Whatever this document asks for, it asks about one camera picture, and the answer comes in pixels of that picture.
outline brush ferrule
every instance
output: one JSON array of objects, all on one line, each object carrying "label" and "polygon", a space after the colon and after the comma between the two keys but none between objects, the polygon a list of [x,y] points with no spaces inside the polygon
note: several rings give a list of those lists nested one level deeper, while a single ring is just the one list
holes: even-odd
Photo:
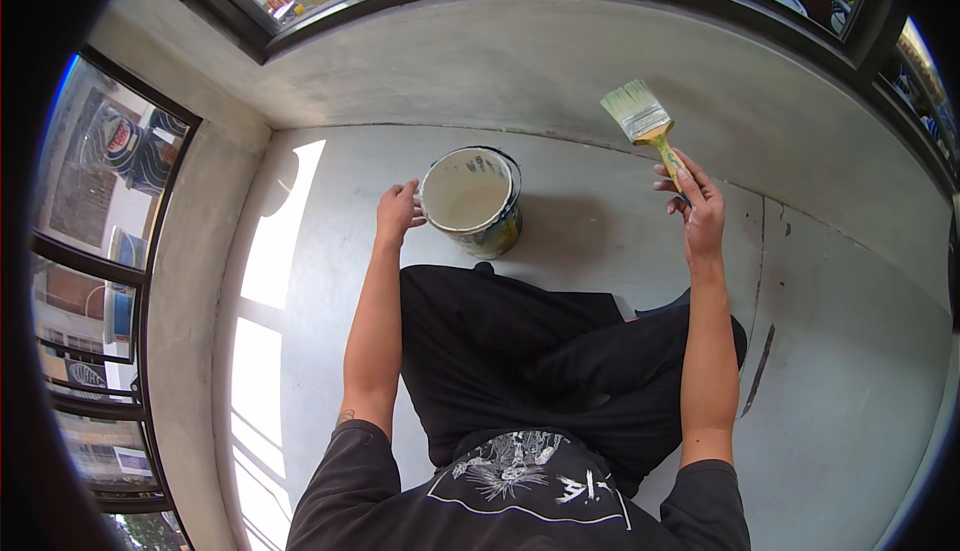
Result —
[{"label": "brush ferrule", "polygon": [[623,133],[627,135],[627,138],[635,141],[646,138],[646,136],[644,136],[645,134],[662,128],[670,124],[670,122],[670,116],[666,114],[664,107],[657,104],[641,113],[631,115],[629,118],[621,120],[620,128],[623,129]]}]

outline black t-shirt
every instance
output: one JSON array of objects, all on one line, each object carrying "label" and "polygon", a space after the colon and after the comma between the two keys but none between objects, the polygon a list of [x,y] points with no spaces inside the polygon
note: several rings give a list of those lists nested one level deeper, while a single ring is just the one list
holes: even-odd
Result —
[{"label": "black t-shirt", "polygon": [[620,495],[599,456],[558,432],[500,434],[406,492],[396,467],[378,426],[338,426],[296,506],[288,551],[750,548],[726,461],[681,469],[660,522]]}]

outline hand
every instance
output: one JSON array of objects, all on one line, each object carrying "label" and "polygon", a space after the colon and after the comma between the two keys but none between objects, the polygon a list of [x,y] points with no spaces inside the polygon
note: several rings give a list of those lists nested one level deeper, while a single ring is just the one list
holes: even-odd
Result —
[{"label": "hand", "polygon": [[376,239],[388,245],[403,245],[403,235],[410,228],[426,223],[420,201],[414,198],[416,179],[405,185],[394,184],[380,197],[376,207]]},{"label": "hand", "polygon": [[[683,215],[683,254],[696,273],[701,269],[723,266],[723,222],[724,200],[703,168],[694,163],[678,149],[677,156],[686,164],[690,172],[677,171],[679,185],[693,204],[688,206],[680,197],[673,197],[666,203],[666,212],[670,215],[680,212]],[[657,175],[669,177],[663,165],[654,166]],[[654,184],[659,191],[678,193],[673,180],[666,179]]]}]

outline paint stain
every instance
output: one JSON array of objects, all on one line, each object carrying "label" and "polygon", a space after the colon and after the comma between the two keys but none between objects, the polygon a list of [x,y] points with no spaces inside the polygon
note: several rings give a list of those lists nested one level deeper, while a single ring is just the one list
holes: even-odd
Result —
[{"label": "paint stain", "polygon": [[763,354],[760,355],[760,365],[756,367],[756,375],[753,377],[753,384],[750,386],[750,394],[747,395],[747,403],[743,406],[743,413],[740,413],[740,417],[743,417],[750,411],[750,407],[754,404],[754,397],[757,396],[757,389],[761,385],[761,376],[763,375],[763,368],[767,366],[767,358],[770,357],[770,346],[774,343],[774,332],[777,329],[774,328],[774,324],[770,324],[770,329],[767,331],[767,341],[763,343]]}]

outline concrete wall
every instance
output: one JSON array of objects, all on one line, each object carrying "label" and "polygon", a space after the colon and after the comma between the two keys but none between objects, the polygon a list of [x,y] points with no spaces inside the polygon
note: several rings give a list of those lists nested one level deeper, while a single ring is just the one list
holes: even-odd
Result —
[{"label": "concrete wall", "polygon": [[157,244],[146,344],[160,460],[194,548],[233,551],[214,457],[214,322],[234,229],[272,134],[258,111],[109,9],[90,44],[203,118]]},{"label": "concrete wall", "polygon": [[848,91],[759,36],[627,0],[434,0],[260,67],[177,0],[114,6],[277,129],[456,125],[630,150],[598,101],[643,77],[677,121],[676,146],[843,231],[947,305],[942,198]]}]

